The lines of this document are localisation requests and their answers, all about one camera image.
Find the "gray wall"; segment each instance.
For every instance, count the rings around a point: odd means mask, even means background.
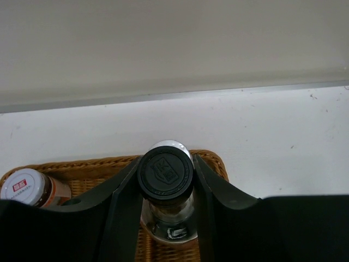
[[[348,0],[0,1],[0,106],[349,79]]]

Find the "black jar lid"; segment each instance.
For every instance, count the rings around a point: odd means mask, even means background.
[[[159,146],[141,159],[137,177],[143,197],[161,206],[180,204],[192,192],[194,167],[182,150]]]

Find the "white lid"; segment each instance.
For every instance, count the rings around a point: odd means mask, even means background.
[[[180,143],[178,141],[170,140],[170,139],[163,140],[163,141],[157,142],[149,150],[152,150],[152,149],[154,149],[156,147],[159,147],[159,146],[173,146],[173,147],[176,147],[176,148],[182,150],[190,158],[190,160],[192,161],[192,157],[191,157],[191,154],[190,154],[189,150],[182,143]]]
[[[1,188],[1,199],[17,200],[34,205],[43,195],[45,180],[40,172],[24,168],[14,172]]]

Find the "condiment bottle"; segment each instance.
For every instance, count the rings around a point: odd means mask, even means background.
[[[188,248],[197,238],[189,151],[174,140],[161,141],[142,157],[137,176],[144,197],[141,225],[157,242]]]
[[[1,199],[10,199],[36,207],[60,205],[70,199],[68,185],[34,169],[24,168],[11,174],[0,192]]]

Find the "glass jar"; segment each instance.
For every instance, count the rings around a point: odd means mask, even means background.
[[[145,198],[141,225],[157,242],[177,249],[195,243],[193,172],[190,152],[174,140],[156,143],[142,157],[137,170]]]

